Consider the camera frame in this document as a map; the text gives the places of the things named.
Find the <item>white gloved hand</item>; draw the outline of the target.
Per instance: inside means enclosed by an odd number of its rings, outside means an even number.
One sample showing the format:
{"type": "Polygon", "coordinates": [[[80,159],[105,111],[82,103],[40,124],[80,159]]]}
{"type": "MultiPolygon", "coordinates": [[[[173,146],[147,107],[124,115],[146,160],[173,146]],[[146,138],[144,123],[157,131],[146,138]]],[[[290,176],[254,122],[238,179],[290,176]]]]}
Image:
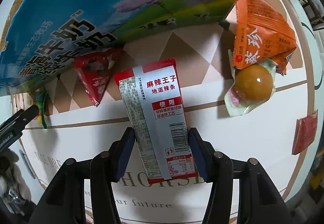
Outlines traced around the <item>white gloved hand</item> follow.
{"type": "Polygon", "coordinates": [[[10,149],[1,154],[1,195],[13,187],[20,197],[31,201],[31,191],[22,177],[21,170],[16,164],[19,161],[17,154],[10,149]]]}

